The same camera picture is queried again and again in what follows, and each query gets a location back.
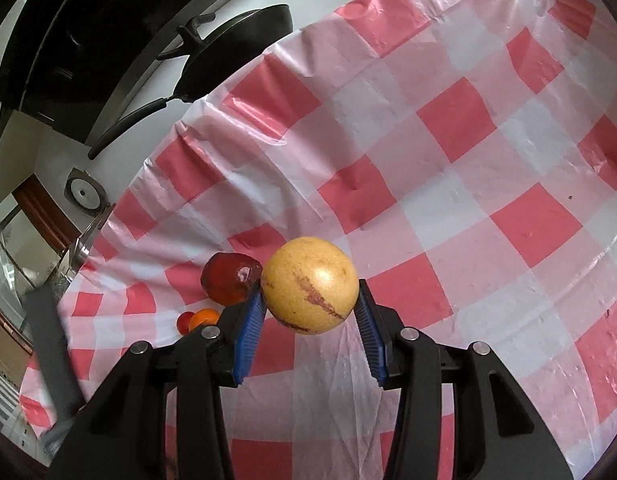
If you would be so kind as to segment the yellow striped melon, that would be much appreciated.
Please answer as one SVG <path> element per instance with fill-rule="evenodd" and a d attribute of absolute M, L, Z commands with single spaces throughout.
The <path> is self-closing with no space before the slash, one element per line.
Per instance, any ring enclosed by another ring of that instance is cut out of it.
<path fill-rule="evenodd" d="M 302 236 L 265 263 L 261 291 L 268 311 L 296 333 L 318 335 L 343 324 L 359 294 L 359 278 L 342 250 Z"/>

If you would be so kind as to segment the small red tomato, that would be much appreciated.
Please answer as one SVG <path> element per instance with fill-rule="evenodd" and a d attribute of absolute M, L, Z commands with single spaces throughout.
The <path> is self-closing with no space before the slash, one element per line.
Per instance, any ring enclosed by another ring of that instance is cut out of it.
<path fill-rule="evenodd" d="M 182 312 L 177 318 L 176 327 L 180 335 L 187 335 L 189 333 L 189 325 L 191 318 L 194 317 L 194 312 L 187 311 Z"/>

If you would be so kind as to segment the small orange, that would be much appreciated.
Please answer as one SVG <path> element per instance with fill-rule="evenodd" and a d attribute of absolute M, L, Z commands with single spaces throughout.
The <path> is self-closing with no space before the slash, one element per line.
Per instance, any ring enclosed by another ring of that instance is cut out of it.
<path fill-rule="evenodd" d="M 220 314 L 214 309 L 202 309 L 194 313 L 188 324 L 188 330 L 192 332 L 198 326 L 216 325 Z"/>

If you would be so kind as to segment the dark red apple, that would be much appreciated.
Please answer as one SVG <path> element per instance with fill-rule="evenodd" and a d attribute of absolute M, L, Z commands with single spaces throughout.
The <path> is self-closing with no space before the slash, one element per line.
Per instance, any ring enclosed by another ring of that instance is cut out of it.
<path fill-rule="evenodd" d="M 238 252 L 217 252 L 209 258 L 201 274 L 201 286 L 223 307 L 246 301 L 263 267 L 258 260 Z"/>

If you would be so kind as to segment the red white checkered tablecloth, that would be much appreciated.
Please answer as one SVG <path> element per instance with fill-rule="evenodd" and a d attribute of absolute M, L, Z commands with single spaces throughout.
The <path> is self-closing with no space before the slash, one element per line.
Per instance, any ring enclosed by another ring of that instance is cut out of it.
<path fill-rule="evenodd" d="M 317 236 L 442 344 L 483 340 L 575 478 L 617 433 L 617 25 L 601 0 L 353 0 L 177 120 L 60 304 L 92 394 L 207 308 L 217 252 Z"/>

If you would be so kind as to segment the black frying pan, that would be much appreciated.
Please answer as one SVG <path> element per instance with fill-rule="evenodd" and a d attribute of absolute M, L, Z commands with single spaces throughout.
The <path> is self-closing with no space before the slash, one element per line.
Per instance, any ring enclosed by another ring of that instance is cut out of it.
<path fill-rule="evenodd" d="M 98 157 L 129 128 L 164 110 L 169 102 L 178 100 L 192 103 L 206 96 L 293 30 L 290 6 L 285 3 L 238 14 L 215 28 L 208 36 L 201 37 L 198 27 L 214 20 L 213 13 L 200 14 L 177 27 L 182 44 L 158 56 L 160 61 L 179 56 L 186 58 L 174 90 L 166 98 L 153 100 L 118 119 L 90 148 L 87 154 L 90 160 Z"/>

